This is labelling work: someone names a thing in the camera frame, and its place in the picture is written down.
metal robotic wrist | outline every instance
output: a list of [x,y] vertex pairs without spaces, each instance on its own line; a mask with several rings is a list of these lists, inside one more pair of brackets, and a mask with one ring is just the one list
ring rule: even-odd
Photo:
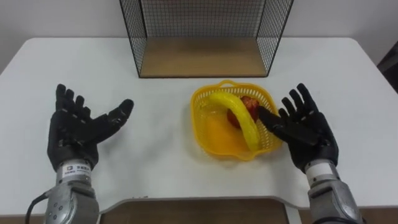
[[305,166],[310,209],[314,223],[364,223],[348,185],[340,180],[334,163],[327,159]]
[[309,162],[304,171],[311,188],[329,180],[340,180],[335,165],[328,159],[317,159]]
[[57,183],[47,203],[46,224],[96,223],[99,208],[90,175],[90,165],[82,159],[66,161],[59,166]]

label on robotic wrist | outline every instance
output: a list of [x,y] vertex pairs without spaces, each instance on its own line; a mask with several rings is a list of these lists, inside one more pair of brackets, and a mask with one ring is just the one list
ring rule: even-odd
[[72,175],[85,175],[91,176],[91,169],[86,164],[67,164],[62,167],[62,178]]

wooden board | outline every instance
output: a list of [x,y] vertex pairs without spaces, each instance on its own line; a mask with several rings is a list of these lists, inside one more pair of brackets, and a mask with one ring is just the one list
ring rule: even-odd
[[142,78],[264,77],[255,38],[148,38]]
[[[398,208],[363,208],[361,214],[367,223],[397,224]],[[301,210],[300,217],[302,224],[312,224],[311,212]]]
[[287,224],[284,205],[271,199],[128,202],[103,215],[101,224]]

cable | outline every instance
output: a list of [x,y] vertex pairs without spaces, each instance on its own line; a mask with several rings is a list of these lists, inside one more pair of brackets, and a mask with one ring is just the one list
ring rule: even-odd
[[[362,218],[362,221],[364,224],[366,224],[366,220]],[[315,221],[313,224],[322,224],[322,223],[327,223],[327,222],[337,222],[337,223],[345,223],[345,224],[359,224],[355,221],[346,219],[346,218],[340,218],[340,217],[325,217],[318,219]]]
[[37,198],[35,198],[32,203],[30,203],[29,208],[27,209],[26,215],[25,215],[25,224],[29,224],[29,220],[30,220],[30,214],[32,213],[33,207],[35,207],[35,205],[45,199],[47,199],[50,195],[50,191],[46,191],[44,192],[42,195],[38,196]]

banana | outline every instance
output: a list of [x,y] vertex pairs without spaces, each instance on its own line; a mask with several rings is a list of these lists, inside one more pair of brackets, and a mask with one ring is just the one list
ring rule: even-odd
[[259,150],[259,131],[241,99],[232,93],[220,91],[212,93],[209,96],[209,100],[212,103],[218,103],[229,108],[239,121],[243,132],[243,137],[246,140],[246,144],[248,145],[249,149],[251,151]]

